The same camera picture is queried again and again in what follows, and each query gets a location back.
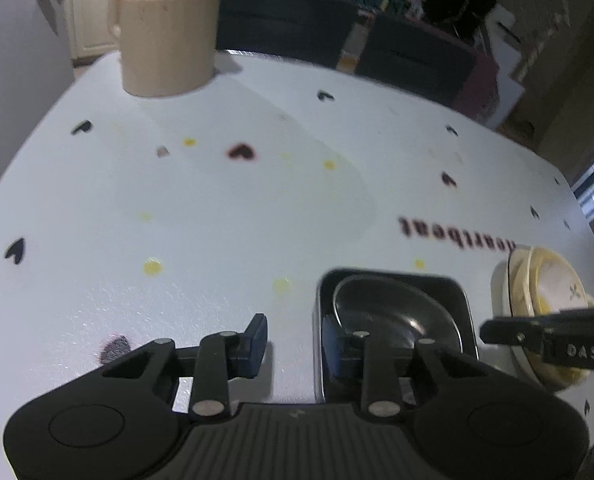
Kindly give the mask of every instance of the silver screw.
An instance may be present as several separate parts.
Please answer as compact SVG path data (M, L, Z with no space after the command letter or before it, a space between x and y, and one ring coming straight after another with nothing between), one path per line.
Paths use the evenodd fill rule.
M391 400L376 400L368 406L369 413L374 416L393 416L397 415L400 410L399 405Z
M193 404L193 411L199 416L215 416L223 411L223 404L219 400L200 400Z

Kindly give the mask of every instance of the yellow stain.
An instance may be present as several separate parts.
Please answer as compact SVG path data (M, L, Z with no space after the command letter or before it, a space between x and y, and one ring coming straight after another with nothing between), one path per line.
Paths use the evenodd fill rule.
M149 258L144 263L144 273L148 276L157 276L161 272L161 262L155 258Z
M285 296L291 291L291 282L288 278L277 278L273 280L273 290L275 294Z

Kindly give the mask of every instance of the table surface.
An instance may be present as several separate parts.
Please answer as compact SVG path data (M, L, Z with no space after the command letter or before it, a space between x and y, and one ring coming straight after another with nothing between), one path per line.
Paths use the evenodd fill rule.
M91 129L72 135L86 120ZM254 158L245 149L230 158L239 143ZM400 218L434 234L411 224L406 236ZM451 226L491 240L469 247L462 231L450 239ZM20 237L16 265L3 256ZM228 54L204 88L142 99L122 90L119 54L109 54L0 181L0 479L12 478L8 417L97 367L110 341L193 346L264 312L261 376L233 381L232 399L315 402L312 314L327 270L451 276L478 329L500 301L493 275L506 240L563 254L594 296L594 236L561 173L448 108L307 64ZM478 346L516 373L507 349ZM594 374L560 396L581 413L588 401L594 438Z

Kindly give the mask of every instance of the white wall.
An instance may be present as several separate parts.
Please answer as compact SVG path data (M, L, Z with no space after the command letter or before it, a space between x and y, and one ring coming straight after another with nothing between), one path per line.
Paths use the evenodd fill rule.
M73 81L62 6L48 0L42 8L36 0L0 0L0 177Z

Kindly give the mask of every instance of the cabinet door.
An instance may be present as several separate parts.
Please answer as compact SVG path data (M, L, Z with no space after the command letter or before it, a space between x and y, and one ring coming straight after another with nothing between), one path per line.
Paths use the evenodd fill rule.
M108 0L66 0L66 5L74 58L98 56L117 48L108 32Z

